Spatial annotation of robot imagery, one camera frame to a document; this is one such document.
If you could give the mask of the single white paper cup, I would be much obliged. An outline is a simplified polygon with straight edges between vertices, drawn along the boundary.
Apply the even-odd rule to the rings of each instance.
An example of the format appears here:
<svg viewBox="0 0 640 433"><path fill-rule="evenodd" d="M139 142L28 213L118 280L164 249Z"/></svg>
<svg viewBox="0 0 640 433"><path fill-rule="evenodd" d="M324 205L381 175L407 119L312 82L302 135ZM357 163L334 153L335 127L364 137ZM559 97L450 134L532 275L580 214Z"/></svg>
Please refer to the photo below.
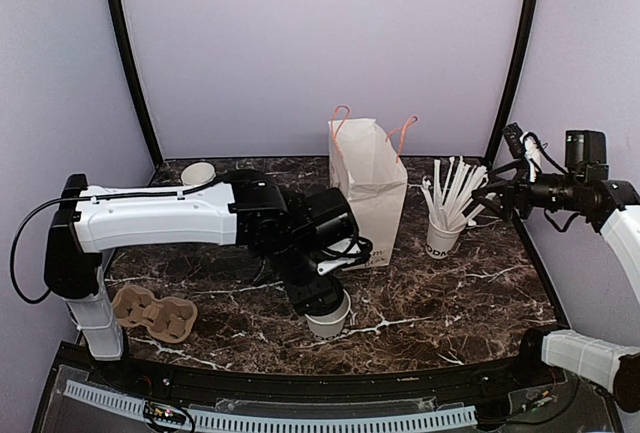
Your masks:
<svg viewBox="0 0 640 433"><path fill-rule="evenodd" d="M316 338L332 339L341 334L350 309L351 298L345 294L342 303L333 312L321 316L305 315L305 319Z"/></svg>

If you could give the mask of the stack of white paper cups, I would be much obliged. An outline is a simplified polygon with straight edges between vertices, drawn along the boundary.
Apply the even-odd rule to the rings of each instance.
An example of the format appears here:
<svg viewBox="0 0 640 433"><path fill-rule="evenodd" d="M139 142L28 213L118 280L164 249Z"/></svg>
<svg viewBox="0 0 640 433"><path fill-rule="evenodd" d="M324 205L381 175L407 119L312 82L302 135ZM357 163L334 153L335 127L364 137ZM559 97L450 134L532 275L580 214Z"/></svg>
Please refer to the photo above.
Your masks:
<svg viewBox="0 0 640 433"><path fill-rule="evenodd" d="M180 175L184 186L200 186L216 177L215 167L208 162L197 162L187 166Z"/></svg>

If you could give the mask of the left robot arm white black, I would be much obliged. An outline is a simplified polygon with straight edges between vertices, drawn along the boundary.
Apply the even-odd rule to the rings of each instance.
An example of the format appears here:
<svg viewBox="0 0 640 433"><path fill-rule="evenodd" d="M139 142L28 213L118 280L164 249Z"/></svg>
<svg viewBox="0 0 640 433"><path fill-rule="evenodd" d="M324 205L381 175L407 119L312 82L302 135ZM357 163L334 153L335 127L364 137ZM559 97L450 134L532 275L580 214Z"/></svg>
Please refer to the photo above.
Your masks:
<svg viewBox="0 0 640 433"><path fill-rule="evenodd" d="M137 245L201 243L241 246L270 264L299 315L326 316L345 297L333 271L366 263L372 242L361 236L337 188L305 196L253 169L227 172L198 186L113 189L68 177L54 207L46 241L44 282L62 298L90 355L120 389L141 380L127 356L104 285L102 255Z"/></svg>

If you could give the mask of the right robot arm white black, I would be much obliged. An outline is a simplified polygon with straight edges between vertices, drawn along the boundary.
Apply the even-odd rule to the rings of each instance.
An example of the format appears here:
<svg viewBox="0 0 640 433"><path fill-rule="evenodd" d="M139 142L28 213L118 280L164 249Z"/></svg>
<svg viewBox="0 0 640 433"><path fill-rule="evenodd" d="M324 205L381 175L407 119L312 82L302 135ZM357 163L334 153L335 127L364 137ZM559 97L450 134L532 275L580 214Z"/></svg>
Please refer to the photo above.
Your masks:
<svg viewBox="0 0 640 433"><path fill-rule="evenodd" d="M559 210L582 217L616 256L632 291L639 290L639 194L609 177L606 136L593 130L565 133L565 160L553 173L540 167L549 156L534 133L507 125L503 137L512 162L489 172L472 192L473 203L508 220L540 208L549 218ZM511 363L510 377L534 385L549 367L571 372L603 388L627 413L639 410L639 350L582 335L559 326L529 329Z"/></svg>

